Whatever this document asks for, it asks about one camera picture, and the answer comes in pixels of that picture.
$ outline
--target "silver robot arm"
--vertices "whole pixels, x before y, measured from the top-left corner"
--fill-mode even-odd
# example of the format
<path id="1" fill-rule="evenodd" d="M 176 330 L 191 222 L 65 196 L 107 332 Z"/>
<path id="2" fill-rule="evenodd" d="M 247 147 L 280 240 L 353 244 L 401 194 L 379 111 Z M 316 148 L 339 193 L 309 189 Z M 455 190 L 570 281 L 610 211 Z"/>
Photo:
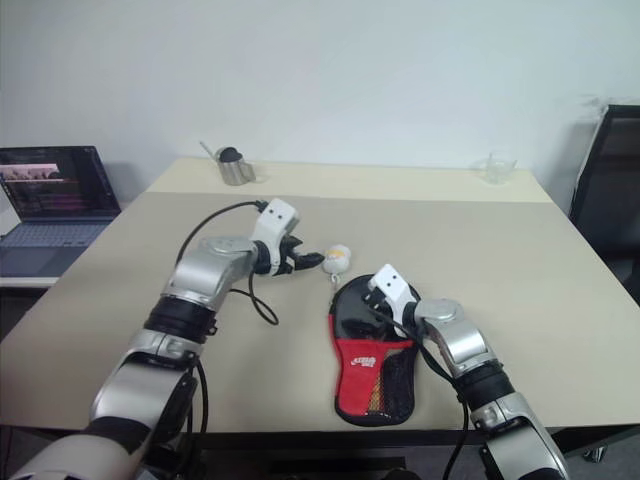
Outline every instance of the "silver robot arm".
<path id="1" fill-rule="evenodd" d="M 462 306 L 448 299 L 421 300 L 391 266 L 369 281 L 369 289 L 390 307 L 393 320 L 426 328 L 471 411 L 476 429 L 486 436 L 480 455 L 490 480 L 568 480 L 564 458 L 529 407 L 516 392 L 493 350 Z"/>
<path id="2" fill-rule="evenodd" d="M 302 243 L 290 235 L 298 220 L 274 199 L 251 238 L 207 238 L 188 252 L 98 393 L 87 428 L 51 444 L 11 480 L 133 478 L 151 445 L 180 432 L 197 385 L 190 371 L 232 285 L 254 271 L 273 276 L 322 261 L 294 252 Z"/>

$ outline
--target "laptop screen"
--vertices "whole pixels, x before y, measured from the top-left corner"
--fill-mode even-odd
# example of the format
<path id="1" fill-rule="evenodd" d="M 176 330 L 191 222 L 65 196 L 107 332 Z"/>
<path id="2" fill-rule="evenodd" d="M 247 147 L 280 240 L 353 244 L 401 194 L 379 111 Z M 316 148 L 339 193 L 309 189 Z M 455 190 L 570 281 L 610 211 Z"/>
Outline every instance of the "laptop screen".
<path id="1" fill-rule="evenodd" d="M 0 148 L 0 182 L 23 220 L 120 213 L 94 147 Z"/>

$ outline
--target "office chair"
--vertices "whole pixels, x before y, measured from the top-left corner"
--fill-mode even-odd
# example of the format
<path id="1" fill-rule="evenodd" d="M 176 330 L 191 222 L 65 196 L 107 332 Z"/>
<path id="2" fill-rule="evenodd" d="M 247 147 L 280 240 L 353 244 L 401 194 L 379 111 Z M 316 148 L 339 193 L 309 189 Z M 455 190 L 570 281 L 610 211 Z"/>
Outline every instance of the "office chair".
<path id="1" fill-rule="evenodd" d="M 609 105 L 578 175 L 569 219 L 640 305 L 640 105 Z"/>

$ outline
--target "clear glass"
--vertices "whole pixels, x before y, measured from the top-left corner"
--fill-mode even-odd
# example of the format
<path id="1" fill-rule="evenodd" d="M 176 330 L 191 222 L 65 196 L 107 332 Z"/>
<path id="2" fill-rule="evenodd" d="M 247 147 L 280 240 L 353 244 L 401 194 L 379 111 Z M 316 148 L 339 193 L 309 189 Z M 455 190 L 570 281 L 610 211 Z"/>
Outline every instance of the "clear glass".
<path id="1" fill-rule="evenodd" d="M 485 171 L 485 180 L 493 185 L 506 183 L 517 161 L 506 150 L 494 150 L 489 155 Z"/>

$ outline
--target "table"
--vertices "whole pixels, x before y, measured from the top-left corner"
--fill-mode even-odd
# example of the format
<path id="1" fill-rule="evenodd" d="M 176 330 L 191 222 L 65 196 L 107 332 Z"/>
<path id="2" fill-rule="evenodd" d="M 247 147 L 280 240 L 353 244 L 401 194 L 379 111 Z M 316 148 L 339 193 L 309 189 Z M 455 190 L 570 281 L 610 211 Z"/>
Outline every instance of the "table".
<path id="1" fill-rule="evenodd" d="M 640 422 L 640 385 L 629 381 L 640 364 L 640 310 L 529 172 L 492 186 L 472 171 L 283 164 L 264 171 L 265 183 L 228 187 L 210 162 L 181 159 L 133 202 L 2 343 L 2 423 L 84 427 L 186 234 L 220 207 L 276 192 L 299 210 L 295 234 L 306 248 L 352 248 L 350 276 L 390 262 L 423 297 L 460 301 L 545 425 Z M 249 234 L 255 218 L 238 210 L 203 235 Z M 256 291 L 282 323 L 267 325 L 246 299 L 229 296 L 202 358 L 209 431 L 362 430 L 333 411 L 338 364 L 326 275 L 259 279 Z M 416 372 L 415 411 L 390 429 L 459 428 L 450 387 L 421 363 Z"/>

